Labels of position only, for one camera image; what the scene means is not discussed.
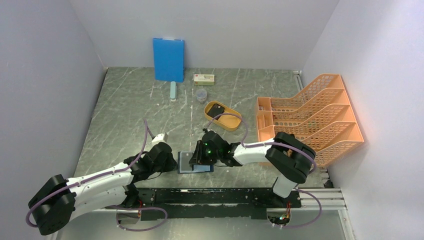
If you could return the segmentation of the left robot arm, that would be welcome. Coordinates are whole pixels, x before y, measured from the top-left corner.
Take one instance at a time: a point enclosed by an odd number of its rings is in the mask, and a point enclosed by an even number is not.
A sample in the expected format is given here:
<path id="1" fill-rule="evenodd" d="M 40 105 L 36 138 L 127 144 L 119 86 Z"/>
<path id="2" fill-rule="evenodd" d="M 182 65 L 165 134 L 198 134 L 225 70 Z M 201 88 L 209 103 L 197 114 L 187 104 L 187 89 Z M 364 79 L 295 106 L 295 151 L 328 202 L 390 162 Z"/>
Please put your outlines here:
<path id="1" fill-rule="evenodd" d="M 28 220 L 27 224 L 47 236 L 94 210 L 142 207 L 145 201 L 135 184 L 176 166 L 172 148 L 159 142 L 141 156 L 129 157 L 106 170 L 68 179 L 61 174 L 52 176 L 29 201 L 29 215 L 35 222 Z"/>

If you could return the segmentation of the dark blue card holder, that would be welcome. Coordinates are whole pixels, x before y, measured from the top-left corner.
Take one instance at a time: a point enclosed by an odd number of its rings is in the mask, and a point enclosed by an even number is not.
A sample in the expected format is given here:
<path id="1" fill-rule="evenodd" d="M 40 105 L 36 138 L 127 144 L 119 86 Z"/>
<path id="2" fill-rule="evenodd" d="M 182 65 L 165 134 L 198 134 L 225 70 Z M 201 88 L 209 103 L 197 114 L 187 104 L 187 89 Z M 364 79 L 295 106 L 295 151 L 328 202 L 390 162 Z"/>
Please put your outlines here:
<path id="1" fill-rule="evenodd" d="M 177 172 L 178 174 L 198 174 L 198 173 L 212 173 L 214 171 L 213 165 L 198 165 L 189 164 L 193 156 L 191 151 L 179 151 L 177 157 Z"/>

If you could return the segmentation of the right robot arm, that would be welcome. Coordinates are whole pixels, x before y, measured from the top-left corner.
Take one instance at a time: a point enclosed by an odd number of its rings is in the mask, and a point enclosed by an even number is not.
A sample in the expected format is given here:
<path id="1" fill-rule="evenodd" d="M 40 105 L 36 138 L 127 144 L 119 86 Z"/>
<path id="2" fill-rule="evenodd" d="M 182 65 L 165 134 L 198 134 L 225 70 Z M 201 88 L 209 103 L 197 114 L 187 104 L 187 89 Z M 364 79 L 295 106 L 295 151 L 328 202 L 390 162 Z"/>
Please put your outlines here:
<path id="1" fill-rule="evenodd" d="M 280 173 L 272 185 L 270 202 L 282 207 L 289 200 L 295 187 L 306 182 L 310 173 L 317 168 L 316 152 L 293 135 L 278 132 L 265 141 L 244 143 L 224 140 L 212 130 L 206 131 L 188 164 L 213 165 L 217 162 L 226 167 L 241 167 L 253 163 L 270 163 Z"/>

